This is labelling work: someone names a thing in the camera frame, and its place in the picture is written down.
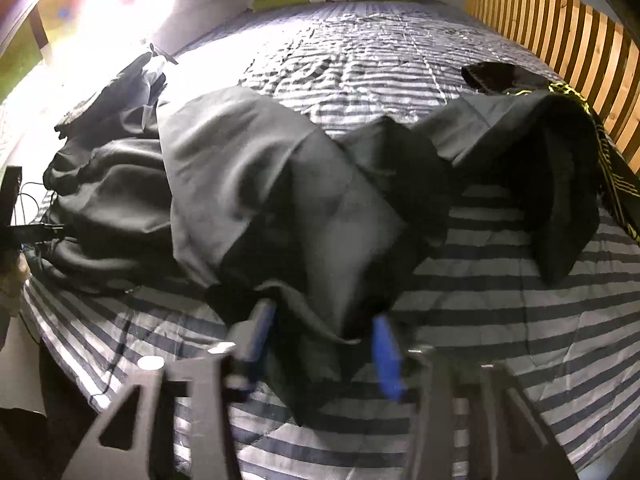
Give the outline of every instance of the cable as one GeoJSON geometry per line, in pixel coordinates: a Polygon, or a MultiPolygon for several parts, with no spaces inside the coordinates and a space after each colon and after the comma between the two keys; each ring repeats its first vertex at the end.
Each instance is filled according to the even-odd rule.
{"type": "Polygon", "coordinates": [[[29,333],[29,337],[33,340],[34,343],[36,343],[36,345],[39,345],[40,342],[33,336],[33,334],[31,333],[31,330],[29,329],[29,325],[27,325],[27,320],[24,319],[24,316],[22,315],[21,312],[18,312],[18,315],[20,316],[20,319],[22,320],[22,323],[25,327],[25,329],[27,330],[27,332],[29,333]]]}
{"type": "Polygon", "coordinates": [[[94,397],[97,397],[98,395],[105,395],[109,391],[109,388],[111,387],[111,380],[113,379],[113,373],[116,369],[116,366],[118,366],[120,359],[124,357],[123,356],[124,349],[127,346],[127,335],[129,335],[129,328],[131,327],[131,323],[133,322],[133,315],[134,313],[131,312],[128,315],[127,320],[124,322],[122,334],[120,335],[118,346],[116,346],[116,349],[115,349],[115,355],[111,360],[111,362],[109,363],[109,367],[107,368],[107,371],[109,372],[109,379],[107,379],[107,385],[98,394],[92,394],[91,396],[89,396],[89,402],[94,400],[94,397]]]}
{"type": "Polygon", "coordinates": [[[20,197],[20,206],[22,207],[22,222],[24,224],[27,223],[27,216],[24,212],[24,201],[22,200],[23,196],[28,196],[29,198],[31,198],[31,200],[33,200],[33,203],[36,205],[37,211],[36,211],[36,216],[34,216],[33,220],[35,220],[38,217],[38,214],[40,213],[40,204],[38,203],[38,201],[36,199],[34,199],[33,196],[31,196],[29,193],[23,193],[20,192],[18,193],[18,196],[20,197]]]}
{"type": "Polygon", "coordinates": [[[20,192],[22,192],[22,190],[24,189],[25,186],[28,186],[29,184],[33,184],[34,186],[44,186],[43,183],[41,182],[25,182],[20,186],[20,192]]]}

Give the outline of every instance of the bed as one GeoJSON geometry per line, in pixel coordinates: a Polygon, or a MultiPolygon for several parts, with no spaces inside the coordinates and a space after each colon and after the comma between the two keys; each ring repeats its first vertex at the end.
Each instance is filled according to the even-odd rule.
{"type": "MultiPolygon", "coordinates": [[[[332,136],[384,114],[409,124],[471,92],[460,67],[484,60],[559,77],[534,54],[461,10],[418,2],[344,2],[236,17],[178,56],[166,92],[241,84],[307,115],[332,136]]],[[[391,315],[419,342],[501,360],[520,378],[577,470],[640,415],[640,247],[601,205],[600,227],[561,288],[529,256],[522,213],[500,187],[467,189],[446,245],[415,271],[391,315]]],[[[37,255],[30,252],[30,258],[37,255]]],[[[30,313],[50,354],[97,410],[137,360],[193,356],[225,327],[186,280],[118,298],[59,288],[34,274],[30,313]]],[[[372,366],[306,427],[263,384],[230,409],[243,471],[267,480],[399,478],[411,404],[380,393],[372,366]]],[[[467,406],[456,403],[454,476],[467,474],[467,406]]],[[[175,455],[190,460],[180,403],[175,455]]]]}

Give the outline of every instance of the black clothing pile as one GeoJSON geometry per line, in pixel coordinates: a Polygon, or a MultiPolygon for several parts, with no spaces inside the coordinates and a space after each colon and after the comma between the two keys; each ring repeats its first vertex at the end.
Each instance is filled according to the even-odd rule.
{"type": "Polygon", "coordinates": [[[159,59],[141,56],[58,126],[45,220],[76,236],[40,247],[40,270],[107,291],[184,272],[227,324],[276,299],[267,382],[294,413],[348,374],[340,352],[444,243],[451,197],[482,175],[520,200],[550,285],[598,227],[596,130],[561,93],[461,97],[412,126],[384,117],[332,139],[245,88],[162,102],[159,59]]]}
{"type": "Polygon", "coordinates": [[[583,96],[569,85],[556,83],[528,70],[498,62],[465,66],[462,76],[485,94],[523,94],[533,90],[560,93],[576,101],[591,118],[598,142],[598,183],[605,203],[622,228],[640,244],[640,182],[604,129],[602,120],[583,96]]]}

